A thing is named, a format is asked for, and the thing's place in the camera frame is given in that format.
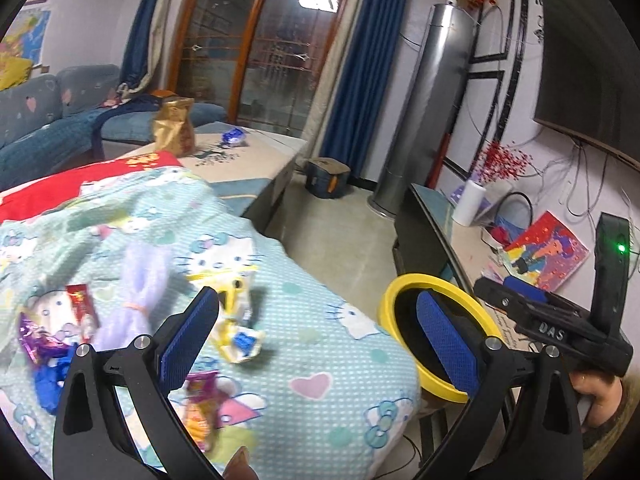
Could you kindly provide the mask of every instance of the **television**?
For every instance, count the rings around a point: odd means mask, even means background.
[[[609,0],[542,0],[534,120],[640,171],[640,50]]]

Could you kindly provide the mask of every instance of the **paper towel roll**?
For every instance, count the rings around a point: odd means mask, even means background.
[[[473,180],[467,180],[465,184],[465,190],[462,192],[462,196],[453,211],[453,221],[469,227],[474,220],[478,208],[482,203],[486,189]]]

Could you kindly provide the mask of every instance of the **blue sofa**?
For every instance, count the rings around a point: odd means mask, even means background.
[[[42,75],[0,91],[0,191],[60,171],[91,149],[98,108],[120,82],[115,65],[76,66],[56,76]],[[108,119],[105,140],[146,144],[152,141],[155,112],[133,112]],[[226,119],[220,106],[196,103],[193,126]]]

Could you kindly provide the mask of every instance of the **white wall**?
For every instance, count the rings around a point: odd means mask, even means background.
[[[513,59],[517,48],[515,40],[518,34],[518,22],[520,19],[520,0],[515,1],[513,27],[511,30],[504,30],[504,35],[510,36],[514,40],[511,43],[508,59],[500,62],[500,66],[498,66],[497,62],[490,62],[475,64],[471,69],[474,72],[498,70],[498,68],[505,70],[502,92],[498,101],[500,110],[506,97],[507,87],[513,69]],[[506,22],[508,0],[498,0],[498,4],[503,8]],[[567,136],[547,128],[541,128],[531,119],[538,96],[538,83],[542,65],[542,44],[538,42],[538,38],[534,33],[535,30],[539,28],[539,15],[542,15],[542,8],[535,0],[529,0],[529,19],[525,36],[527,43],[524,44],[522,70],[520,72],[520,79],[514,96],[509,121],[506,125],[504,136],[502,137],[502,143],[508,144],[514,142],[515,144],[521,144],[530,140],[530,142],[521,149],[532,155],[533,164],[541,170],[551,161],[569,157],[572,152],[573,143]],[[499,21],[492,20],[490,26],[492,33],[486,35],[486,37],[494,37],[493,48],[495,51],[495,47],[497,46],[495,38],[500,37],[500,34],[497,32],[500,28]],[[475,116],[476,124],[481,126],[484,124],[484,118],[487,112],[486,105],[483,105],[481,100],[481,91],[472,88],[467,91],[462,110],[460,111],[460,119],[454,128],[449,151],[447,152],[447,156],[450,158],[463,160],[464,157],[469,156],[469,153],[467,153],[469,150],[475,149],[478,143],[478,133],[468,120],[468,110],[466,106],[469,106],[472,115]],[[490,129],[490,138],[494,131],[495,122]],[[534,218],[540,216],[546,210],[551,211],[553,215],[564,222],[567,227],[577,235],[583,244],[593,249],[594,231],[590,222],[587,218],[576,219],[572,217],[566,207],[567,195],[576,178],[577,185],[570,202],[570,207],[574,212],[582,212],[587,207],[587,179],[590,183],[591,203],[593,203],[598,188],[600,187],[600,177],[602,175],[605,154],[586,146],[586,155],[588,158],[588,172],[586,171],[584,160],[582,161],[578,175],[576,175],[577,159],[573,162],[571,160],[565,160],[563,163],[558,164],[546,172],[544,187],[542,187],[542,179],[540,177],[522,178],[517,182],[516,186],[518,189],[526,192],[536,205]],[[451,171],[443,168],[437,189],[448,195],[461,182],[462,181],[454,176]],[[593,218],[597,223],[600,213],[603,211],[624,218],[629,216],[628,207],[622,197],[621,187],[625,189],[631,199],[632,217],[636,222],[636,226],[640,227],[640,173],[615,161],[612,157],[609,157],[602,194],[594,208]],[[575,303],[589,308],[593,293],[593,264],[594,257],[592,252],[582,266],[562,285],[558,293]],[[640,273],[636,272],[631,277],[628,285],[623,329],[637,350],[640,349],[640,302],[638,298],[640,298]],[[640,352],[636,351],[635,364],[640,363],[639,354]]]
[[[41,61],[55,74],[82,64],[122,63],[140,0],[48,0]]]
[[[421,43],[427,29],[431,6],[443,1],[408,0],[402,19],[401,33],[409,40]],[[377,182],[380,177],[386,154],[400,121],[402,105],[409,91],[412,74],[417,69],[417,49],[417,46],[408,43],[402,37],[398,38],[396,59],[386,85],[385,98],[380,108],[367,160],[360,175],[362,178]]]

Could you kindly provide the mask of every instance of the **gold bag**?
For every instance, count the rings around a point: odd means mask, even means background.
[[[196,134],[189,119],[194,100],[187,97],[169,98],[158,110],[152,126],[156,152],[164,150],[175,156],[191,155],[196,147]]]

